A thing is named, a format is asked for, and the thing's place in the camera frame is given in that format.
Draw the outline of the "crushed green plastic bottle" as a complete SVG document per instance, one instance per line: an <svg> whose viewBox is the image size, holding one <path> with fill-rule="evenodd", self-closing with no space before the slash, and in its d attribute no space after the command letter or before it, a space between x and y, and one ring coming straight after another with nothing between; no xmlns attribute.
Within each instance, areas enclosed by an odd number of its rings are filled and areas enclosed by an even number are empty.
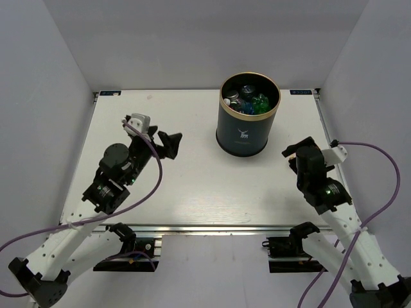
<svg viewBox="0 0 411 308"><path fill-rule="evenodd" d="M252 98L252 108L255 115L264 114L271 110L269 100L264 94L258 94Z"/></svg>

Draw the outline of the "clear bottle blue label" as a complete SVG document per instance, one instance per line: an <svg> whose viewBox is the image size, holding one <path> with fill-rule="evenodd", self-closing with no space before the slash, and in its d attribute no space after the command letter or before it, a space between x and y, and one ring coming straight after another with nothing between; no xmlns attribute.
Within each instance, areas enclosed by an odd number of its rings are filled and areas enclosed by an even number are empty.
<svg viewBox="0 0 411 308"><path fill-rule="evenodd" d="M250 101L255 95L256 87L254 85L244 85L240 89L240 96L246 101Z"/></svg>
<svg viewBox="0 0 411 308"><path fill-rule="evenodd" d="M241 98L229 99L224 98L223 102L232 110L246 115L254 115L254 109L251 103L244 101Z"/></svg>

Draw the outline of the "clear bottle green white label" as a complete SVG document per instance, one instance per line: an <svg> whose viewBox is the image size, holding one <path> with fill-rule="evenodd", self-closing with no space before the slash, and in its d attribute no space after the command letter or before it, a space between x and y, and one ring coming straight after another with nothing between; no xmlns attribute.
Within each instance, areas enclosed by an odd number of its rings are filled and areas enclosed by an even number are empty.
<svg viewBox="0 0 411 308"><path fill-rule="evenodd" d="M238 99L239 98L239 93L236 90L230 90L226 92L225 97L230 99L230 100L234 100L234 99Z"/></svg>

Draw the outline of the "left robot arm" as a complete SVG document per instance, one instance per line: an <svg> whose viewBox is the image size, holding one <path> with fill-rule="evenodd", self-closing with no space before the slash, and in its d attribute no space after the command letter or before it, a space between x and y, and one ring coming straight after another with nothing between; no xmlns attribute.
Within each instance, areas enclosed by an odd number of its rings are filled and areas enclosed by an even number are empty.
<svg viewBox="0 0 411 308"><path fill-rule="evenodd" d="M100 223L127 211L119 209L130 196L127 188L151 158L173 160L178 154L181 133L168 135L156 126L124 124L123 128L131 143L115 143L104 151L92 184L66 223L41 230L49 235L45 242L27 257L16 257L9 263L9 270L39 307L54 306L74 279L111 255L113 248L122 256L136 248L131 229L118 223L104 233L98 246L88 248L84 255L76 253Z"/></svg>

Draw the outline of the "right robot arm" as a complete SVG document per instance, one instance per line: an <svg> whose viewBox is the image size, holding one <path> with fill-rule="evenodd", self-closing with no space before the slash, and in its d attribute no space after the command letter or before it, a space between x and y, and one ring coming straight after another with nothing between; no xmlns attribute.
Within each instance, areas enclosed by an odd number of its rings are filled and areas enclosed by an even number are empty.
<svg viewBox="0 0 411 308"><path fill-rule="evenodd" d="M317 226L307 222L290 230L290 249L313 257L334 276L320 307L326 306L337 285L346 290L352 307L410 307L410 278L391 265L367 229L386 207L362 221L345 187L328 176L347 158L345 146L346 142L333 140L322 150L307 137L282 152L297 176L298 190L344 248L339 251Z"/></svg>

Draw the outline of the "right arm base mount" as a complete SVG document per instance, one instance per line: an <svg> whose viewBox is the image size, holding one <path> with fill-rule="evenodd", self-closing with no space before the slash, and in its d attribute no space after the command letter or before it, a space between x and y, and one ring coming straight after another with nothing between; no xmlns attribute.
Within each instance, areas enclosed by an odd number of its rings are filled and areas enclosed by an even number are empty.
<svg viewBox="0 0 411 308"><path fill-rule="evenodd" d="M318 273L323 269L316 259L293 245L289 237L267 237L261 245L268 253L270 273Z"/></svg>

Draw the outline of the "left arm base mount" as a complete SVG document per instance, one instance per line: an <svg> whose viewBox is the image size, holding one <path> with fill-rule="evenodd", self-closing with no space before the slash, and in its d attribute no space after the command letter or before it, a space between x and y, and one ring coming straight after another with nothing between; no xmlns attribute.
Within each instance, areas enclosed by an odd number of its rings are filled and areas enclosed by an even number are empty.
<svg viewBox="0 0 411 308"><path fill-rule="evenodd" d="M106 259L93 267L95 272L153 273L161 256L160 237L136 237L134 242L124 244L118 237L117 248Z"/></svg>

